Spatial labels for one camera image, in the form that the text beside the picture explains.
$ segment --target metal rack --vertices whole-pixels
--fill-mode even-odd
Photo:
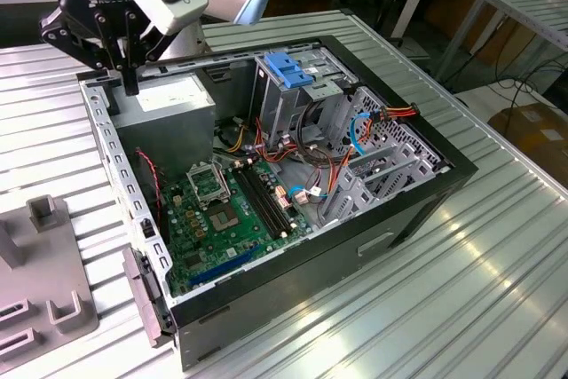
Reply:
[[[435,74],[437,80],[444,76],[479,13],[488,4],[494,6],[497,13],[477,40],[472,52],[483,46],[505,15],[563,51],[568,51],[568,0],[476,0],[440,60]]]
[[[562,377],[568,193],[558,183],[354,16],[318,12],[205,34],[216,51],[336,36],[479,172],[413,239],[187,376]],[[90,335],[3,379],[184,377],[171,346],[148,344],[122,269],[129,237],[76,86],[83,70],[43,45],[0,51],[0,173],[14,182],[0,209],[32,194],[64,196],[100,318]]]

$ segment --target red wire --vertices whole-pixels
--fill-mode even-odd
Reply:
[[[156,173],[156,168],[150,160],[150,157],[145,155],[140,149],[136,150],[136,152],[138,153],[138,155],[140,155],[140,157],[146,160],[146,163],[148,163],[148,166],[150,167],[150,171],[152,171],[152,176],[154,177],[154,186],[156,188],[156,206],[158,208],[158,227],[160,227],[160,210],[162,204],[160,203],[160,184],[158,183],[158,174]]]

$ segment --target blue drive bay latch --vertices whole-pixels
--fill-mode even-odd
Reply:
[[[267,53],[264,55],[268,67],[279,76],[287,88],[297,88],[313,83],[313,77],[307,75],[285,52]]]

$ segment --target metal work table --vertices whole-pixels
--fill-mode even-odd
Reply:
[[[567,192],[354,16],[206,27],[215,50],[331,34],[479,167],[413,239],[217,352],[193,377],[561,377],[568,368]],[[183,377],[150,348],[121,250],[129,244],[75,73],[45,45],[0,51],[0,210],[64,195],[95,332],[4,377]]]
[[[476,0],[440,60],[436,72],[437,80],[444,75],[465,36],[487,4],[494,6],[497,12],[477,40],[472,52],[483,46],[504,16],[511,17],[545,39],[541,48],[546,46],[548,41],[563,51],[568,51],[568,0]],[[533,56],[538,58],[540,54],[535,52]]]

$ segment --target desk leg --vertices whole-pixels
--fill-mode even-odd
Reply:
[[[485,42],[487,42],[487,39],[489,39],[489,37],[491,37],[491,34],[497,28],[497,26],[499,25],[499,23],[501,22],[501,20],[503,19],[504,16],[505,16],[505,14],[501,11],[497,11],[493,15],[493,17],[491,18],[491,20],[487,24],[487,27],[485,27],[485,29],[483,30],[483,33],[481,33],[481,36],[479,36],[477,38],[476,42],[474,43],[473,47],[471,48],[471,51],[469,51],[469,53],[471,53],[471,55],[473,55],[481,46],[484,45]]]
[[[458,31],[456,31],[454,38],[452,39],[450,44],[448,44],[446,51],[444,52],[444,55],[440,60],[440,66],[436,71],[436,74],[434,74],[434,79],[440,81],[440,79],[444,75],[444,72],[452,62],[455,53],[462,45],[463,39],[465,39],[465,36],[468,34],[471,26],[473,26],[473,23],[476,22],[477,16],[484,6],[485,0],[476,0],[473,6],[471,6],[471,9],[465,16],[465,20],[463,20],[463,23],[458,28]]]
[[[408,27],[408,23],[412,16],[414,15],[414,11],[416,11],[416,6],[420,0],[406,0],[406,4],[402,13],[398,17],[397,25],[395,26],[394,30],[392,30],[392,34],[390,37],[402,37],[405,34],[406,27]]]

